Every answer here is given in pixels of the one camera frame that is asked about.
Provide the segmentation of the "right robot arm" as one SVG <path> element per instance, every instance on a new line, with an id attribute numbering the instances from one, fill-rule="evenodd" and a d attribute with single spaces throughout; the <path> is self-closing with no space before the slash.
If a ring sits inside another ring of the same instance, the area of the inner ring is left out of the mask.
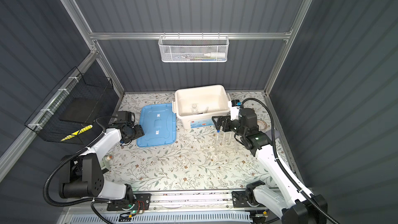
<path id="1" fill-rule="evenodd" d="M 230 114 L 212 117 L 215 128 L 239 136 L 237 142 L 265 167 L 282 193 L 279 196 L 259 180 L 246 186 L 248 204 L 264 205 L 283 224 L 336 224 L 338 221 L 328 214 L 325 198 L 314 195 L 279 156 L 274 117 L 270 116 L 271 132 L 266 134 L 260 131 L 255 110 L 245 107 L 245 103 L 245 100 L 229 100 Z"/>

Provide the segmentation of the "white plastic storage bin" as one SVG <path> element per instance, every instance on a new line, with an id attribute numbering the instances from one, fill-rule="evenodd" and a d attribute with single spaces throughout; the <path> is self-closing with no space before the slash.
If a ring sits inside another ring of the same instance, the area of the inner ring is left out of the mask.
<path id="1" fill-rule="evenodd" d="M 213 125 L 212 116 L 228 115 L 230 100 L 230 95 L 222 85 L 179 89 L 175 92 L 172 107 L 183 128 L 189 130 Z M 196 115 L 191 112 L 192 104 L 198 106 Z M 208 112 L 203 114 L 206 107 L 209 107 Z"/>

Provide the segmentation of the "blue plastic bin lid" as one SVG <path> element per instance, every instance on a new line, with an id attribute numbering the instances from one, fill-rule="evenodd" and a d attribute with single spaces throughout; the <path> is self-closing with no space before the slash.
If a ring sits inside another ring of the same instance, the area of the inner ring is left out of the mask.
<path id="1" fill-rule="evenodd" d="M 171 103 L 143 107 L 140 125 L 144 136 L 137 139 L 137 146 L 152 147 L 175 143 L 177 139 L 176 118 Z"/>

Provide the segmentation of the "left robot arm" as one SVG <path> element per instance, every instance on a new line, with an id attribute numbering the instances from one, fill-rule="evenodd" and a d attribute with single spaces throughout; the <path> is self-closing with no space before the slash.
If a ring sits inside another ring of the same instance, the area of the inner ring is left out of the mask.
<path id="1" fill-rule="evenodd" d="M 100 165 L 108 152 L 116 145 L 127 146 L 133 140 L 143 137 L 143 128 L 135 124 L 135 114 L 122 111 L 112 116 L 114 122 L 101 125 L 100 135 L 85 148 L 73 155 L 65 156 L 46 179 L 42 195 L 46 203 L 55 207 L 73 206 L 85 202 L 117 204 L 119 208 L 130 209 L 136 202 L 133 190 L 126 184 L 107 181 Z M 58 202 L 51 198 L 51 181 L 59 174 L 59 196 L 69 199 Z"/>

